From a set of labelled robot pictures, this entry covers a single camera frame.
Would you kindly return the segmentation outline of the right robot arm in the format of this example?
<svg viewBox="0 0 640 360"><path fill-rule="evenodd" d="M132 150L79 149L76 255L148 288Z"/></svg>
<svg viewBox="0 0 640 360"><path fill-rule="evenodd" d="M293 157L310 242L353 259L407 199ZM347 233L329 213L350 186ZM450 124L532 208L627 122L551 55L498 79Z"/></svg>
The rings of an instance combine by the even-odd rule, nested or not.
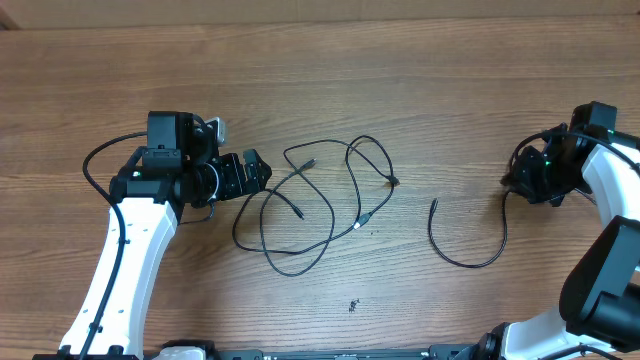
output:
<svg viewBox="0 0 640 360"><path fill-rule="evenodd" d="M570 123L526 138L514 150L501 183L531 204L558 206L579 190L595 198L602 232L567 277L556 308L503 327L495 359L612 357L639 348L639 140L616 130L617 109L592 101Z"/></svg>

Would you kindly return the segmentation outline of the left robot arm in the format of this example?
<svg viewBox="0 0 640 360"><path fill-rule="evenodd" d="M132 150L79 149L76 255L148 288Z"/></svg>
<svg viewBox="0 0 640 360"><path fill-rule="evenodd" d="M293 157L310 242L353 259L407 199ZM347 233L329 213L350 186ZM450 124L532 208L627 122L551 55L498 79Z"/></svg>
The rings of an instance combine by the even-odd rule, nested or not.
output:
<svg viewBox="0 0 640 360"><path fill-rule="evenodd" d="M82 307L55 359L141 359L145 321L164 253L186 205L213 207L265 189L270 167L249 149L222 155L221 120L152 111L147 139L101 195L104 247Z"/></svg>

